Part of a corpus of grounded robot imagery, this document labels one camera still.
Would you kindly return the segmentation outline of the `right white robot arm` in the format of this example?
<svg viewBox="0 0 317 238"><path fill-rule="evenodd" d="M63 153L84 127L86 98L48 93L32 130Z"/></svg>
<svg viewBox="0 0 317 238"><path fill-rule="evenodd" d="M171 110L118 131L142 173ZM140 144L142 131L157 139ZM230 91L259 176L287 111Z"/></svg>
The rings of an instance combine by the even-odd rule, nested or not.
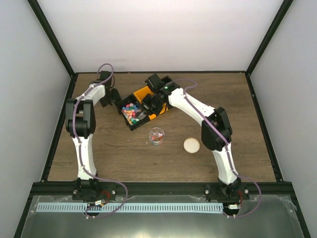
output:
<svg viewBox="0 0 317 238"><path fill-rule="evenodd" d="M223 185L220 194L230 200L238 193L235 185L241 181L231 153L232 127L224 108L214 108L192 97L188 90L197 87L197 83L182 88L178 81L170 77L160 78L157 74L145 80L150 90L142 99L142 104L148 114L159 115L164 104L177 108L194 119L201 126L201 141L211 150L218 169L218 180Z"/></svg>

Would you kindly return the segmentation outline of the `metal scoop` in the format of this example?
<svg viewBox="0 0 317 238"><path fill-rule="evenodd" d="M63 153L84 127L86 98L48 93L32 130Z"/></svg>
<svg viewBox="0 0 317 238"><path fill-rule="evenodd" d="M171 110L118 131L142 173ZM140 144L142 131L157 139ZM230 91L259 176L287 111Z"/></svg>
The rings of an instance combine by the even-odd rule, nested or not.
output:
<svg viewBox="0 0 317 238"><path fill-rule="evenodd" d="M143 120L148 115L148 111L137 110L135 113L135 119Z"/></svg>

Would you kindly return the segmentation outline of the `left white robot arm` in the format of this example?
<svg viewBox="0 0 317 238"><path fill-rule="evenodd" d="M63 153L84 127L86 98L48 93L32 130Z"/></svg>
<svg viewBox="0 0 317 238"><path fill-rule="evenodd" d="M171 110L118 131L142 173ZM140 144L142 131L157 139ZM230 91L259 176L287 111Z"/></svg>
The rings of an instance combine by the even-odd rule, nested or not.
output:
<svg viewBox="0 0 317 238"><path fill-rule="evenodd" d="M114 87L113 72L101 71L82 94L66 101L65 128L75 146L78 179L97 178L92 144L96 130L95 105L100 103L102 107L106 107L120 100L121 96Z"/></svg>

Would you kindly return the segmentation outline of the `black bin with star candies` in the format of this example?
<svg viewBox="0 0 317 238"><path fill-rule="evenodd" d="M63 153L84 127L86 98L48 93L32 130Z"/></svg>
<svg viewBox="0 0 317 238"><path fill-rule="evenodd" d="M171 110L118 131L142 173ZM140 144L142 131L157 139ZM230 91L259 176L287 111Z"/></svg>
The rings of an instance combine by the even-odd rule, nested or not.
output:
<svg viewBox="0 0 317 238"><path fill-rule="evenodd" d="M130 94L124 99L116 102L115 105L117 107L118 113L123 116L126 125L131 131L150 121L148 115L143 120L135 119L136 111L144 111L145 109L133 94Z"/></svg>

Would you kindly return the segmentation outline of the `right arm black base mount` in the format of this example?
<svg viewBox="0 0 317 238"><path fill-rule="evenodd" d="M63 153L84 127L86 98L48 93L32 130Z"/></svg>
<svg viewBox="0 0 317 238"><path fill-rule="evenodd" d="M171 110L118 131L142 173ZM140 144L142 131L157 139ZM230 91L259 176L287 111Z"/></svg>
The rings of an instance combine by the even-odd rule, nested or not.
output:
<svg viewBox="0 0 317 238"><path fill-rule="evenodd" d="M216 183L206 183L204 185L205 198L208 201L218 202L238 202L240 199L249 200L249 194L245 193L246 187L237 178L233 183L225 184L218 180Z"/></svg>

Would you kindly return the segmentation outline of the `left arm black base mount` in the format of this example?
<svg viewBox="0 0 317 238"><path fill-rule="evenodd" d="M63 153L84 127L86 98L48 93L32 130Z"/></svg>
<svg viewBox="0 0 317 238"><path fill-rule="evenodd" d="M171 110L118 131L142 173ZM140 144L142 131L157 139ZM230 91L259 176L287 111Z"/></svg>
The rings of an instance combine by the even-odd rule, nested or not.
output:
<svg viewBox="0 0 317 238"><path fill-rule="evenodd" d="M84 180L78 178L75 181L73 200L94 202L97 200L114 200L116 185L113 183L100 182L97 179Z"/></svg>

